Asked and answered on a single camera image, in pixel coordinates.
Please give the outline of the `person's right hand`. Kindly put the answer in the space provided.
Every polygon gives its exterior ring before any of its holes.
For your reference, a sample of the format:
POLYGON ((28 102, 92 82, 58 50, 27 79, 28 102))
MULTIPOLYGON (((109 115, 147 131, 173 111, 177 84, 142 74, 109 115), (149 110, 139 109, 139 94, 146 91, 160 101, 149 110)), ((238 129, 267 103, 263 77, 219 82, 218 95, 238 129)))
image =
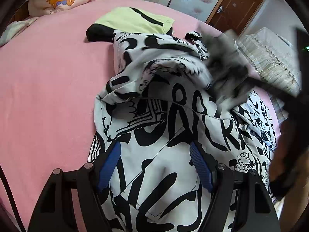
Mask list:
POLYGON ((295 170, 292 186, 284 197, 283 208, 279 217, 281 231, 291 231, 301 218, 308 205, 308 151, 295 159, 292 152, 297 152, 294 140, 295 122, 286 119, 281 123, 281 135, 269 166, 270 183, 284 173, 295 170))

